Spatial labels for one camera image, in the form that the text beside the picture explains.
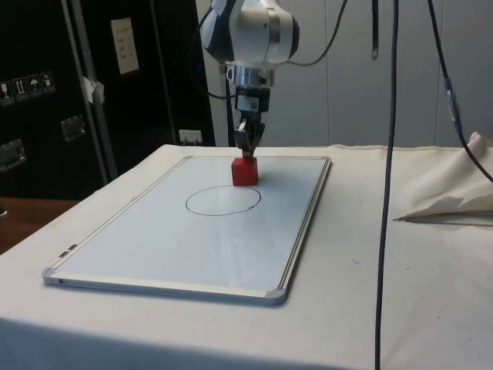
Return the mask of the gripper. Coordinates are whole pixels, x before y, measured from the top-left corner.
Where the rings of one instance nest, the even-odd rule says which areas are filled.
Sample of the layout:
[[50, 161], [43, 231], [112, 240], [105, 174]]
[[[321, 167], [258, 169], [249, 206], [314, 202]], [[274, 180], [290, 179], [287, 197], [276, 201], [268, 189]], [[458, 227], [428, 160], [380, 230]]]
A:
[[244, 158], [253, 158], [260, 144], [265, 130], [261, 113], [267, 112], [269, 107], [270, 88], [236, 87], [235, 108], [241, 112], [240, 120], [234, 128], [234, 138]]

